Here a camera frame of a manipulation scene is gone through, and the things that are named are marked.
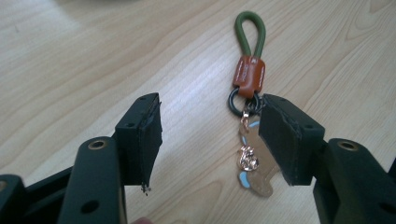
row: green cord loop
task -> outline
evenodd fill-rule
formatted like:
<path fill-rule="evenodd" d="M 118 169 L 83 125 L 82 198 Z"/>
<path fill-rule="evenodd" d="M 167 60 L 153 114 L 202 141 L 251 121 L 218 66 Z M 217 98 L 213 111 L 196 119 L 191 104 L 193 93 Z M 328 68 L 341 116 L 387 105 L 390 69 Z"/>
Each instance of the green cord loop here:
<path fill-rule="evenodd" d="M 242 28 L 242 23 L 245 20 L 250 20 L 256 26 L 259 36 L 257 38 L 256 49 L 254 50 L 254 56 L 260 58 L 262 56 L 262 48 L 265 42 L 265 25 L 256 13 L 251 11 L 245 11 L 238 15 L 235 20 L 235 32 L 238 38 L 239 44 L 244 55 L 251 55 L 250 46 L 248 45 L 248 40 L 245 36 L 244 29 Z"/>

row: black plastic part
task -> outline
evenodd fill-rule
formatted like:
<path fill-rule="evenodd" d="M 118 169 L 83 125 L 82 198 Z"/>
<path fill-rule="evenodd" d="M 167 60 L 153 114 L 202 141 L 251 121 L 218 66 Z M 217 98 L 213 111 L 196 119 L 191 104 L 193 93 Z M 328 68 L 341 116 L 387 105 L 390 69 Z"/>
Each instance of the black plastic part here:
<path fill-rule="evenodd" d="M 367 148 L 331 139 L 317 159 L 329 173 L 315 175 L 321 223 L 396 223 L 395 183 Z"/>
<path fill-rule="evenodd" d="M 0 175 L 0 223 L 19 223 L 27 206 L 27 193 L 21 178 Z"/>
<path fill-rule="evenodd" d="M 67 168 L 26 188 L 30 205 L 21 223 L 56 223 L 71 171 Z"/>
<path fill-rule="evenodd" d="M 58 223 L 126 223 L 116 141 L 83 143 L 69 179 Z"/>
<path fill-rule="evenodd" d="M 323 146 L 324 128 L 284 98 L 264 94 L 263 101 L 259 135 L 289 185 L 310 185 L 311 158 Z"/>
<path fill-rule="evenodd" d="M 124 185 L 149 186 L 149 179 L 162 144 L 160 96 L 138 98 L 116 126 Z"/>
<path fill-rule="evenodd" d="M 388 175 L 394 179 L 395 184 L 396 184 L 396 158 L 395 158 L 395 160 L 393 161 L 392 166 L 390 166 Z"/>

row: wood grain surface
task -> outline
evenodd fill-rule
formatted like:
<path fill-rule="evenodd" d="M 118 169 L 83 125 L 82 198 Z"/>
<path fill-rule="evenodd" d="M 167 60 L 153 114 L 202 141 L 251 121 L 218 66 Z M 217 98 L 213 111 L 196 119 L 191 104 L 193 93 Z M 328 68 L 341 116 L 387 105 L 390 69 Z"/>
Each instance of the wood grain surface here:
<path fill-rule="evenodd" d="M 226 105 L 241 49 L 236 16 L 267 39 L 262 93 L 289 99 L 357 141 L 385 170 L 396 157 L 396 2 L 391 0 L 2 0 L 0 174 L 31 185 L 111 135 L 134 100 L 158 92 L 163 145 L 148 197 L 126 188 L 128 220 L 318 223 L 312 187 L 281 174 L 263 199 L 243 189 L 239 118 Z M 254 26 L 244 23 L 251 45 Z"/>

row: keychain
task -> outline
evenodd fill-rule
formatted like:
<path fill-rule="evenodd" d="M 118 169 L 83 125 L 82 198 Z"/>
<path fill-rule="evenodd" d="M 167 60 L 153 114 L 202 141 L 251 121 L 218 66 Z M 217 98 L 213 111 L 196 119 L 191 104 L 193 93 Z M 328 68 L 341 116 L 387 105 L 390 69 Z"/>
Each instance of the keychain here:
<path fill-rule="evenodd" d="M 252 21 L 259 32 L 253 55 L 242 28 L 245 20 Z M 262 197 L 269 197 L 273 193 L 270 179 L 279 171 L 279 167 L 259 137 L 259 115 L 263 107 L 259 92 L 262 90 L 265 73 L 265 63 L 261 59 L 265 26 L 257 14 L 246 11 L 238 15 L 234 28 L 243 52 L 233 76 L 235 89 L 231 91 L 228 100 L 231 111 L 241 118 L 239 133 L 242 147 L 238 150 L 237 160 L 241 172 L 238 177 L 244 188 L 253 189 Z M 233 104 L 236 94 L 247 99 L 243 110 L 237 109 Z"/>

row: black metal ring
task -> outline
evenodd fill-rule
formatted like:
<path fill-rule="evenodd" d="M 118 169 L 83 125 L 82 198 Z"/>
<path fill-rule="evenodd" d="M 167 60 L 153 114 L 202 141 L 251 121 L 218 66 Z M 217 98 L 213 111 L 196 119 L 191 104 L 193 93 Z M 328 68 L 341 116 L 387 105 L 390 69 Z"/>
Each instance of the black metal ring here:
<path fill-rule="evenodd" d="M 242 116 L 243 116 L 242 111 L 241 111 L 241 110 L 238 110 L 238 109 L 235 107 L 235 105 L 233 104 L 233 98 L 234 98 L 235 95 L 238 93 L 238 91 L 239 91 L 239 88 L 235 88 L 235 89 L 233 89 L 233 91 L 231 91 L 230 96 L 228 97 L 228 107 L 230 107 L 231 111 L 232 111 L 236 116 L 238 116 L 238 118 L 242 118 Z M 260 96 L 259 96 L 259 94 L 257 94 L 257 92 L 254 92 L 254 95 L 253 95 L 253 96 L 254 96 L 254 97 L 253 97 L 254 101 L 253 101 L 252 103 L 253 103 L 253 104 L 255 103 L 255 108 L 254 108 L 253 111 L 249 111 L 249 114 L 250 114 L 250 113 L 257 113 L 257 112 L 260 110 L 260 107 L 261 107 Z"/>

